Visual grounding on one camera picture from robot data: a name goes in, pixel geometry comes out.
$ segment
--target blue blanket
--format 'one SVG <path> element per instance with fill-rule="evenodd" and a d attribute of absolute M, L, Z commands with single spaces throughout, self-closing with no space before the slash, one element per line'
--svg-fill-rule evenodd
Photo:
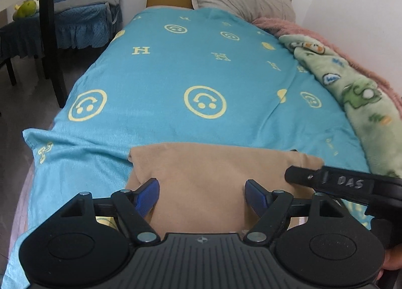
<path fill-rule="evenodd" d="M 74 85 L 51 131 L 28 129 L 35 157 L 29 228 L 80 191 L 125 186 L 133 146 L 199 142 L 319 156 L 367 172 L 331 94 L 278 40 L 218 9 L 147 9 Z M 27 285 L 13 251 L 3 289 Z"/>

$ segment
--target tan cloth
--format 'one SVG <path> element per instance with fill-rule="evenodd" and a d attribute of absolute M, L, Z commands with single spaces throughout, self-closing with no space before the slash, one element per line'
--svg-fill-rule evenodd
<path fill-rule="evenodd" d="M 126 188 L 149 178 L 160 183 L 151 226 L 166 232 L 228 233 L 250 229 L 257 221 L 244 199 L 244 184 L 254 179 L 267 190 L 283 189 L 298 198 L 312 190 L 285 182 L 291 165 L 319 169 L 323 161 L 297 152 L 196 143 L 133 147 L 134 165 Z"/>

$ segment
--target hand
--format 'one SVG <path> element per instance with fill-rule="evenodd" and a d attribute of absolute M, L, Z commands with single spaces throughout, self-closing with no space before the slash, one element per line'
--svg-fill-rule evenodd
<path fill-rule="evenodd" d="M 402 244 L 385 251 L 384 264 L 377 280 L 381 278 L 384 270 L 399 270 L 400 268 L 402 268 Z"/>

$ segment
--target gray floor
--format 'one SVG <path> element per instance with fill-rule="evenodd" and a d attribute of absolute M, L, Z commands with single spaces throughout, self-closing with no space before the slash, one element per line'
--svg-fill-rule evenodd
<path fill-rule="evenodd" d="M 60 52 L 67 90 L 103 49 Z M 11 86 L 6 67 L 0 69 L 0 284 L 7 264 L 11 227 L 19 194 L 33 161 L 22 131 L 47 129 L 60 111 L 52 82 L 43 76 L 40 60 L 13 59 L 17 85 Z"/>

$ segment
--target circular pad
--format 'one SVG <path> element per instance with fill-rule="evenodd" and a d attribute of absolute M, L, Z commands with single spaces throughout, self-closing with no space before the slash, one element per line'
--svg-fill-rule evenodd
<path fill-rule="evenodd" d="M 310 240 L 310 249 L 327 260 L 344 260 L 356 252 L 356 244 L 343 235 L 323 234 Z"/>
<path fill-rule="evenodd" d="M 301 280 L 318 286 L 350 287 L 375 280 L 384 248 L 355 220 L 319 217 L 309 218 L 279 237 L 275 255 Z"/>
<path fill-rule="evenodd" d="M 30 282 L 85 287 L 113 276 L 128 258 L 128 242 L 115 229 L 95 220 L 69 219 L 44 223 L 22 243 L 19 257 Z"/>

